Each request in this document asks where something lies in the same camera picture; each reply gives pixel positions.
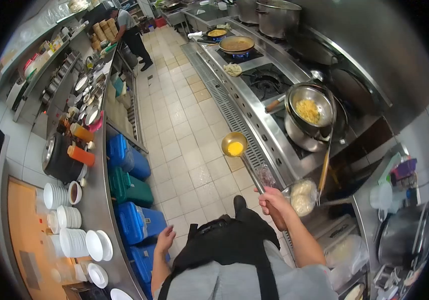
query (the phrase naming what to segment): noodles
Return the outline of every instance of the noodles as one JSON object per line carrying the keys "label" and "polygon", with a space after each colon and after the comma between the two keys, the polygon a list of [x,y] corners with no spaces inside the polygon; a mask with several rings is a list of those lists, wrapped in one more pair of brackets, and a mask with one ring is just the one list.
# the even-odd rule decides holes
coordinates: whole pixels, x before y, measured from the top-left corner
{"label": "noodles", "polygon": [[301,101],[296,102],[296,112],[300,117],[302,117],[305,121],[313,124],[318,124],[319,122],[319,111],[316,107],[316,103],[314,103],[311,99],[303,99]]}

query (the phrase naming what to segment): person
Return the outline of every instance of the person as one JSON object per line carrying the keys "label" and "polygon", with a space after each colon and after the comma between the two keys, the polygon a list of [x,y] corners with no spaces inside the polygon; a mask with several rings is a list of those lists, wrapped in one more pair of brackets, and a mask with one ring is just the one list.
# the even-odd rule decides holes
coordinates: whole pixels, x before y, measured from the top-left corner
{"label": "person", "polygon": [[172,225],[161,232],[153,255],[154,299],[338,299],[320,245],[278,189],[265,191],[259,205],[264,214],[282,218],[275,224],[288,230],[298,268],[286,264],[274,229],[237,195],[235,218],[223,215],[199,228],[190,225],[172,272],[164,257],[176,233]]}
{"label": "person", "polygon": [[110,8],[107,10],[107,15],[110,18],[115,19],[118,22],[119,30],[116,34],[114,43],[119,40],[123,40],[131,53],[142,58],[140,63],[144,63],[144,66],[141,68],[141,71],[145,71],[152,64],[151,57],[144,47],[143,41],[141,40],[139,28],[136,26],[133,16],[131,16],[126,10]]}

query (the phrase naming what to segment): white plate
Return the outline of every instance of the white plate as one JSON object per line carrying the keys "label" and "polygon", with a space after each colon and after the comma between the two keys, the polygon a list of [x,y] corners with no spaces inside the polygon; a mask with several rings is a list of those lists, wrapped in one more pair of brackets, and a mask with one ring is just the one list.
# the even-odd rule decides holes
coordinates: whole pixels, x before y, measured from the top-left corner
{"label": "white plate", "polygon": [[111,300],[133,300],[126,292],[117,288],[112,289],[110,295]]}
{"label": "white plate", "polygon": [[88,272],[93,283],[100,289],[108,285],[108,274],[99,265],[90,263],[88,265]]}

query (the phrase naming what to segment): metal bowl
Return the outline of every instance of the metal bowl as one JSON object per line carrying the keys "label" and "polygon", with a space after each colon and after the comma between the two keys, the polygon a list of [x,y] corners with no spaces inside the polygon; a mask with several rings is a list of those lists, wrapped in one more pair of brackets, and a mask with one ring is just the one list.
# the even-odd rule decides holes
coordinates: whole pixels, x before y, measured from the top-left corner
{"label": "metal bowl", "polygon": [[[331,125],[333,117],[332,107],[330,101],[323,93],[316,90],[315,88],[296,84],[288,90],[287,95],[291,111],[293,111],[295,116],[301,119],[303,122],[317,128]],[[295,109],[296,103],[305,99],[312,100],[316,104],[316,108],[319,112],[319,122],[317,124],[305,120]]]}
{"label": "metal bowl", "polygon": [[[234,142],[239,142],[239,143],[241,143],[242,145],[243,145],[243,151],[239,154],[239,155],[231,155],[229,152],[228,152],[228,146],[231,144],[231,143],[234,143]],[[237,132],[237,131],[234,131],[234,132],[231,132],[231,133],[228,133],[224,138],[223,138],[223,141],[221,141],[221,149],[223,150],[223,153],[224,154],[226,154],[227,156],[229,156],[229,157],[232,157],[232,158],[234,158],[234,157],[239,157],[239,156],[241,156],[245,151],[246,151],[246,149],[247,149],[247,138],[246,138],[246,136],[244,136],[244,134],[242,134],[242,133],[240,133],[240,132]]]}

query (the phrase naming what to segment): white bowl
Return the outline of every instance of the white bowl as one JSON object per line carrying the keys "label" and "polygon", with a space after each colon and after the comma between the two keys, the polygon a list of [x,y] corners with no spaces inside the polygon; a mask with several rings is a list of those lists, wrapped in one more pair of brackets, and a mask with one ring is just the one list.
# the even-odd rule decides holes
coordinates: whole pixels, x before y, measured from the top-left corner
{"label": "white bowl", "polygon": [[133,300],[126,292],[117,288],[112,289],[110,295],[111,300]]}
{"label": "white bowl", "polygon": [[99,265],[90,263],[88,265],[88,272],[93,283],[100,289],[103,289],[108,285],[108,274]]}
{"label": "white bowl", "polygon": [[77,203],[79,203],[79,201],[81,201],[81,196],[83,195],[83,191],[82,191],[81,186],[79,185],[78,182],[72,181],[69,184],[69,189],[67,191],[68,191],[68,196],[69,196],[69,202],[71,204],[77,204]]}

